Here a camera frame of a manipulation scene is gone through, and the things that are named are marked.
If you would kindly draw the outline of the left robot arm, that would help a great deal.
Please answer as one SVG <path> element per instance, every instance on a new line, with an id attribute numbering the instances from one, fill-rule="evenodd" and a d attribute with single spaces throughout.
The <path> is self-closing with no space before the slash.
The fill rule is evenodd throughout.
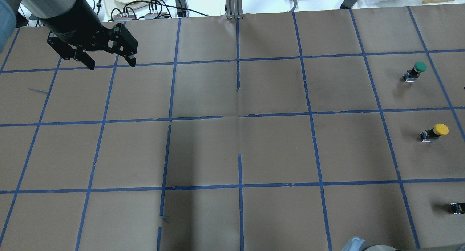
<path id="1" fill-rule="evenodd" d="M 16 13 L 23 4 L 49 30 L 51 48 L 65 60 L 95 68 L 90 51 L 106 51 L 135 67 L 138 41 L 124 24 L 111 29 L 101 23 L 86 0 L 1 0 L 1 50 L 16 27 Z"/>

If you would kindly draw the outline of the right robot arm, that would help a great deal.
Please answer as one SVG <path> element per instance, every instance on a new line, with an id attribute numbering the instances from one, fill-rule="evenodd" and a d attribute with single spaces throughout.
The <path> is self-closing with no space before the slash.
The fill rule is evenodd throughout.
<path id="1" fill-rule="evenodd" d="M 398 249 L 382 244 L 369 244 L 365 239 L 354 236 L 345 243 L 342 251 L 398 251 Z"/>

